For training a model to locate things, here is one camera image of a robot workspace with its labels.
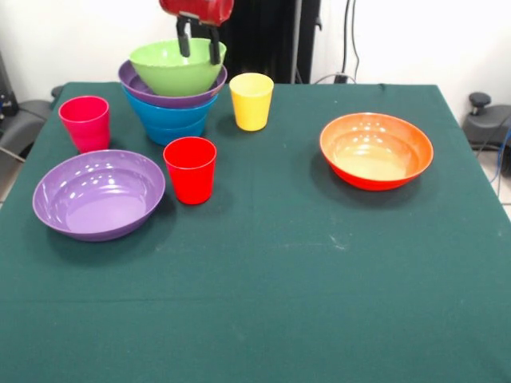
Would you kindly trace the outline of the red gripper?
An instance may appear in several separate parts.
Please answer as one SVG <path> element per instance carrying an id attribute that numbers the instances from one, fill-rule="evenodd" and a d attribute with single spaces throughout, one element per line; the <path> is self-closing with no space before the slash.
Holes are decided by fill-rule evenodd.
<path id="1" fill-rule="evenodd" d="M 217 26 L 226 22 L 234 7 L 233 0 L 160 0 L 167 14 L 176 16 L 176 32 L 182 57 L 190 57 L 187 25 L 193 21 L 209 25 L 209 53 L 212 65 L 220 63 L 220 37 Z"/>

